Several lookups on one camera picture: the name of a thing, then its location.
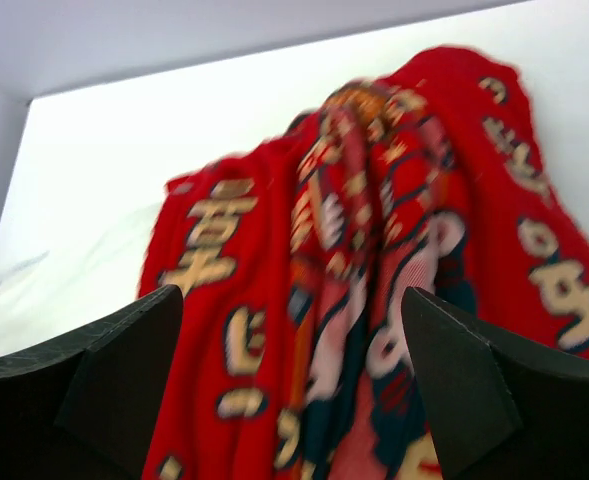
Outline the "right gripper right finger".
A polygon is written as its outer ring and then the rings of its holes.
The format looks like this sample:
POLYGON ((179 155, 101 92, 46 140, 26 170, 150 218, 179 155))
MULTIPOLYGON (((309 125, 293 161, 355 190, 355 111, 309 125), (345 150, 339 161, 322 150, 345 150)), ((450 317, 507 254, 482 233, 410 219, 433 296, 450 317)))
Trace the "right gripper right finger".
POLYGON ((402 320, 446 479, 589 479, 589 360, 418 288, 402 320))

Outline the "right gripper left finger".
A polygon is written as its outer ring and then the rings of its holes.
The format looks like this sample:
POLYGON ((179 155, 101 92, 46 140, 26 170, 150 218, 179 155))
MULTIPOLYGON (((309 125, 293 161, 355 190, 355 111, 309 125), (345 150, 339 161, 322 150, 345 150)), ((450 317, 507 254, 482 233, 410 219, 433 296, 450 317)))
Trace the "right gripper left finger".
POLYGON ((182 309, 162 287, 0 357, 0 480, 140 478, 182 309))

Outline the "red printed pillowcase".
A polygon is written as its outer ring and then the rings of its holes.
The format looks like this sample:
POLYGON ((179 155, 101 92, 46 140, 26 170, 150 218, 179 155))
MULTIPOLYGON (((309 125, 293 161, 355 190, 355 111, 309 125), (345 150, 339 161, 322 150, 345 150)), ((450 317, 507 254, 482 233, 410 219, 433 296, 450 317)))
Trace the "red printed pillowcase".
POLYGON ((175 178, 142 293, 183 319, 146 479, 438 479, 401 314, 419 287, 589 359, 589 241, 518 72, 467 48, 355 81, 175 178))

